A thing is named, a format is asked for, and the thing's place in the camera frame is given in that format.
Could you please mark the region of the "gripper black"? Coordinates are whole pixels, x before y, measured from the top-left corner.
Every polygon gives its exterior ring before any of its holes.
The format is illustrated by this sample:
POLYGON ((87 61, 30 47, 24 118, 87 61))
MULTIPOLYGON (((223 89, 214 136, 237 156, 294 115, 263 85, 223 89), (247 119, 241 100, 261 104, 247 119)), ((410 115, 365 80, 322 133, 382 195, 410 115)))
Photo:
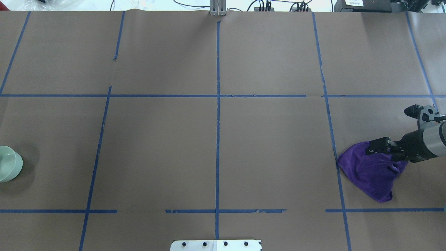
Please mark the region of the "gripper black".
POLYGON ((396 142, 393 142, 389 137, 369 141, 369 145, 365 149, 365 154, 382 153, 399 155, 401 154, 401 150, 403 151, 403 156, 400 158, 403 161, 417 163, 434 158, 434 154, 427 149, 427 146, 423 142, 422 132, 420 131, 407 133, 396 142))

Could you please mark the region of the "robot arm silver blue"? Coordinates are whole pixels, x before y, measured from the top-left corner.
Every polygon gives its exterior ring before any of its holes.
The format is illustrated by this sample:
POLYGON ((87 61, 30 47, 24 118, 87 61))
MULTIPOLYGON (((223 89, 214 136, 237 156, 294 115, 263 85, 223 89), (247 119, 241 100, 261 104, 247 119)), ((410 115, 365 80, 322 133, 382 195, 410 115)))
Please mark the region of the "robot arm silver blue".
POLYGON ((372 140, 365 148, 365 154, 377 153, 389 155, 395 162, 417 163, 443 157, 446 154, 445 122, 419 128, 403 135, 398 141, 392 141, 389 137, 372 140))

